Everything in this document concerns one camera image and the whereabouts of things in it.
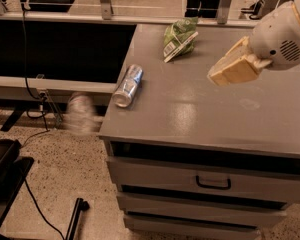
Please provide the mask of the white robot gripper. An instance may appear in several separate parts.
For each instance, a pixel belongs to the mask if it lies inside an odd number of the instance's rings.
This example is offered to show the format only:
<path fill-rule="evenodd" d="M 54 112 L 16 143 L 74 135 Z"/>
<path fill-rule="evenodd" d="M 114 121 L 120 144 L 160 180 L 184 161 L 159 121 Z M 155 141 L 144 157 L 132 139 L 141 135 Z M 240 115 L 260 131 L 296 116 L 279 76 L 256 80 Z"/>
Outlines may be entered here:
<path fill-rule="evenodd" d="M 287 70 L 299 64 L 300 0 L 294 0 L 264 16 L 250 38 L 237 41 L 207 77 L 225 86 L 256 80 L 264 68 Z"/>

